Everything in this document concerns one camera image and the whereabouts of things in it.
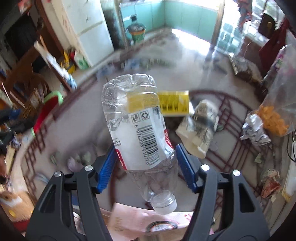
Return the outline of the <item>black hanging shoulder bag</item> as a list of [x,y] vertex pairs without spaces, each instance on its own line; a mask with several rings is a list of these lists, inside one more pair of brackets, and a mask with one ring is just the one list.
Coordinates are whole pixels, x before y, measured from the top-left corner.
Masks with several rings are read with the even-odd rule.
[[258,32],[270,39],[275,31],[275,20],[270,15],[263,13],[261,17],[261,22],[258,27]]

